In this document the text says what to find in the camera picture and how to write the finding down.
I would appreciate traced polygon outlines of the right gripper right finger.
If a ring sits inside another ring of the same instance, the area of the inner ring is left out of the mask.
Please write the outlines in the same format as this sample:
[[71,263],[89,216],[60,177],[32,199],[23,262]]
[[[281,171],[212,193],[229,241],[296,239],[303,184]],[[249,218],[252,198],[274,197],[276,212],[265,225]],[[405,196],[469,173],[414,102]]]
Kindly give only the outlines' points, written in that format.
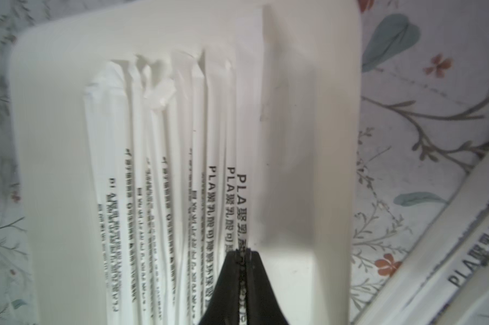
[[288,325],[258,252],[245,254],[247,322],[250,325]]

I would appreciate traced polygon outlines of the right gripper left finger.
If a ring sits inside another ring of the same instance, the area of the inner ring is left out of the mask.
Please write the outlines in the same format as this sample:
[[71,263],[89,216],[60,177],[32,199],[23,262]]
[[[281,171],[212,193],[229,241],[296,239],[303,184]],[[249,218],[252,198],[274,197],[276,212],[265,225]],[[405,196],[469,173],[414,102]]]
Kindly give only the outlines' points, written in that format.
[[240,253],[229,252],[205,314],[199,325],[238,325]]

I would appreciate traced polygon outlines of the white storage tray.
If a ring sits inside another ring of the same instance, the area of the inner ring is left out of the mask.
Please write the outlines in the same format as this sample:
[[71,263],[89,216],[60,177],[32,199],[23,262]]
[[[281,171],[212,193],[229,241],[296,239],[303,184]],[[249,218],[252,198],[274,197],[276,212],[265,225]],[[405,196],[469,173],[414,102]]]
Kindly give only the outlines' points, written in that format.
[[[105,324],[83,90],[111,59],[233,43],[262,1],[136,1],[26,30],[12,125],[42,324]],[[291,324],[347,324],[361,73],[355,1],[271,1],[250,244]]]

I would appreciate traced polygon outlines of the straw diagonal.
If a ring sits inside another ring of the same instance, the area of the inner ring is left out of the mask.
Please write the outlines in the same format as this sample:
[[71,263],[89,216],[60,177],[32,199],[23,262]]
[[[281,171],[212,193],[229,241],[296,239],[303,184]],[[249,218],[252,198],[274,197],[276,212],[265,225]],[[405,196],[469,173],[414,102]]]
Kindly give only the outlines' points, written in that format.
[[236,185],[237,235],[240,252],[238,323],[247,324],[245,253],[252,215],[252,175],[261,114],[263,58],[236,54]]

